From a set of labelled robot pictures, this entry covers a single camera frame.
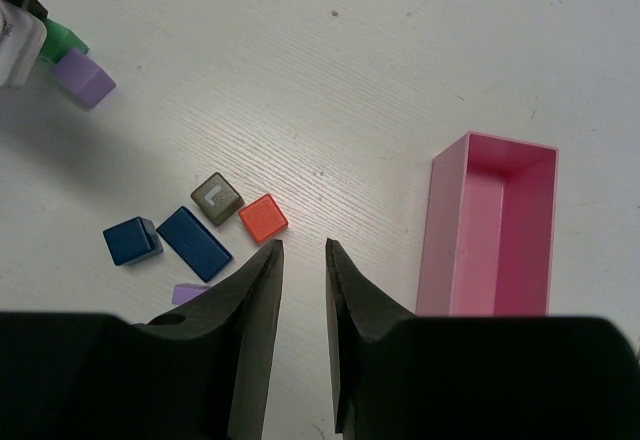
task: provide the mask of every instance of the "purple block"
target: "purple block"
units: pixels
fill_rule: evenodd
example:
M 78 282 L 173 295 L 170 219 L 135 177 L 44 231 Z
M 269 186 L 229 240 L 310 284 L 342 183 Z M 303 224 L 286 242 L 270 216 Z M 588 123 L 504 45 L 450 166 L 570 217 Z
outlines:
M 87 108 L 95 107 L 116 87 L 116 82 L 77 48 L 71 49 L 49 73 Z
M 190 283 L 180 283 L 173 287 L 173 297 L 171 303 L 174 305 L 184 305 L 198 295 L 209 290 L 206 285 L 191 285 Z

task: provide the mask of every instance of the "pink box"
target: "pink box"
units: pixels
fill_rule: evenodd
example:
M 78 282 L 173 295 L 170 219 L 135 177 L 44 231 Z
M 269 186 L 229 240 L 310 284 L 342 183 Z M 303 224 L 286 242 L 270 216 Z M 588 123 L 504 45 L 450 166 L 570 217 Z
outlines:
M 546 315 L 557 162 L 475 132 L 434 159 L 418 315 Z

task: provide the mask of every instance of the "block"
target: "block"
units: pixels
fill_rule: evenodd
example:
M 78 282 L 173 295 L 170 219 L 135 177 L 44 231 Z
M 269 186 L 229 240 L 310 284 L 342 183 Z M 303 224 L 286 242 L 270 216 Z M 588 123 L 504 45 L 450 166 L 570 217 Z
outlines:
M 72 48 L 49 73 L 87 108 L 93 108 L 116 88 L 116 83 L 93 60 Z
M 191 199 L 216 226 L 222 225 L 244 205 L 240 194 L 219 172 L 196 188 Z
M 47 39 L 40 50 L 40 58 L 45 62 L 58 63 L 72 48 L 77 48 L 83 54 L 89 51 L 89 47 L 67 27 L 50 19 L 44 22 L 44 26 L 47 28 Z
M 233 260 L 229 251 L 186 207 L 180 207 L 160 225 L 158 233 L 205 283 Z
M 558 150 L 469 132 L 433 161 L 420 316 L 544 316 Z
M 238 215 L 256 243 L 268 240 L 289 226 L 287 218 L 269 194 L 240 210 Z
M 171 303 L 174 305 L 184 305 L 190 302 L 198 295 L 209 290 L 206 285 L 193 285 L 191 283 L 180 283 L 173 287 L 173 297 Z
M 163 250 L 153 222 L 146 218 L 132 218 L 108 228 L 102 234 L 117 267 L 134 265 Z

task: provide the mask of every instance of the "dark blue cube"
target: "dark blue cube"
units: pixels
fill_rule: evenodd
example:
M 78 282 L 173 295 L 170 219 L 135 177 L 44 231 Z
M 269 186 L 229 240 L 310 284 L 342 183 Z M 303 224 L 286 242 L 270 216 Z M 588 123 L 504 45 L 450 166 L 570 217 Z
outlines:
M 146 218 L 132 218 L 105 230 L 102 234 L 117 267 L 133 265 L 162 253 L 162 244 L 156 228 L 153 222 Z
M 160 225 L 158 233 L 205 283 L 233 260 L 233 255 L 186 207 L 180 207 Z

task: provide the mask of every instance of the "orange block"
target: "orange block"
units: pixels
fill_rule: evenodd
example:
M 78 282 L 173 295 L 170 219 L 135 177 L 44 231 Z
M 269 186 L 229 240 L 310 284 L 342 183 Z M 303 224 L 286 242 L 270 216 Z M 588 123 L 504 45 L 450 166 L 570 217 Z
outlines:
M 287 218 L 269 194 L 240 210 L 238 216 L 256 243 L 268 240 L 289 226 Z

